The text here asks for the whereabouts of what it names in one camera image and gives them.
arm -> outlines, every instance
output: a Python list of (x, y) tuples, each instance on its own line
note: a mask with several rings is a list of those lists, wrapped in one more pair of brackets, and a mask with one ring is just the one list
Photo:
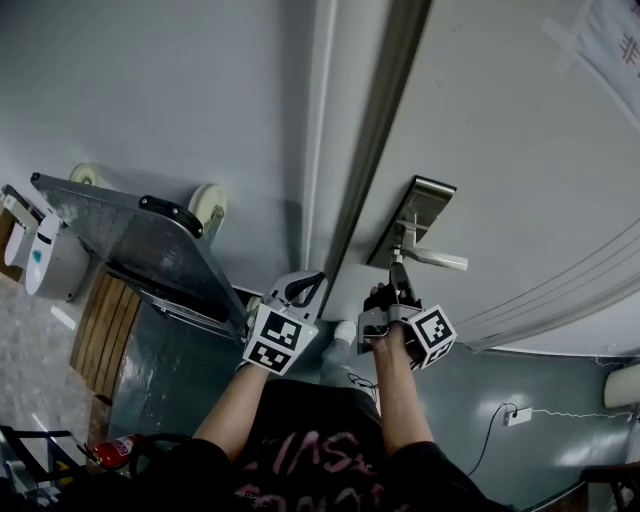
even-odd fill
[(256, 417), (269, 372), (254, 364), (240, 368), (194, 434), (219, 446), (231, 462), (242, 452)]
[(392, 325), (389, 334), (373, 344), (378, 374), (382, 435), (387, 457), (400, 448), (421, 441), (433, 441), (429, 424), (418, 402), (404, 333)]

